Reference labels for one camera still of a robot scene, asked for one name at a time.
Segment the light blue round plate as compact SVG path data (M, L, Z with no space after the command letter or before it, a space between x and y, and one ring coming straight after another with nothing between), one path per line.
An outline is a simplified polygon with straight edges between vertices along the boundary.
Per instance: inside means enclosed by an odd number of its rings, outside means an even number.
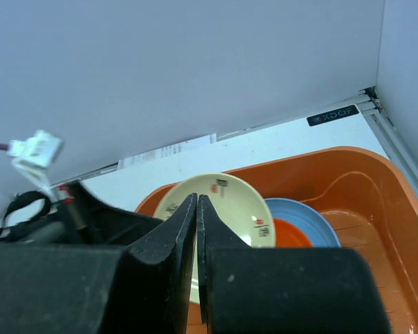
M309 238L312 247L341 247L341 242L327 220L310 206L288 198L266 198L273 218L285 220Z

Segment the beige patterned small plate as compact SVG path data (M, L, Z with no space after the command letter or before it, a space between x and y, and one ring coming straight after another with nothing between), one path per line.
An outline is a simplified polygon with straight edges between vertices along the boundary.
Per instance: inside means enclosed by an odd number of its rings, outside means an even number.
M191 193L207 195L218 217L247 245L276 245L274 221L259 192L247 182L226 173L207 173L173 186L157 205L153 216L167 220Z

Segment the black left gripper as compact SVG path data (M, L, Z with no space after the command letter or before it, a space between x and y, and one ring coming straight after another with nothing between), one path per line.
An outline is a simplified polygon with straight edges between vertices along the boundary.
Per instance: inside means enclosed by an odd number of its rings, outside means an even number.
M59 200L41 191L15 196L0 225L0 242L37 244L108 244L127 246L162 224L159 218L112 207L93 196L81 182L56 188ZM13 212L37 200L42 208L31 218L7 225Z

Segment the orange small round plate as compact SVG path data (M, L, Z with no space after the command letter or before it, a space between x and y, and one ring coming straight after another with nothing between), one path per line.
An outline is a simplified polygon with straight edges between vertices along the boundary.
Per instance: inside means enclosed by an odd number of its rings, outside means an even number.
M274 228L277 248L311 248L313 246L301 229L285 220L274 218Z

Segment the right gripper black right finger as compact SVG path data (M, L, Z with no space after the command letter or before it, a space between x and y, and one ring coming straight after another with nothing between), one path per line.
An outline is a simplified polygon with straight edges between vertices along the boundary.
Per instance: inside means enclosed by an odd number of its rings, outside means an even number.
M390 333L365 259L349 248L253 248L206 195L196 209L201 318L209 333Z

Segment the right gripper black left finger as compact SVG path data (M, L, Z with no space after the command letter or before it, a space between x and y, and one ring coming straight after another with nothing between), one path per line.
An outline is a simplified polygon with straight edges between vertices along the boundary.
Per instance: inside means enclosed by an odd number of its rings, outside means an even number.
M184 333L197 202L129 246L0 242L0 333Z

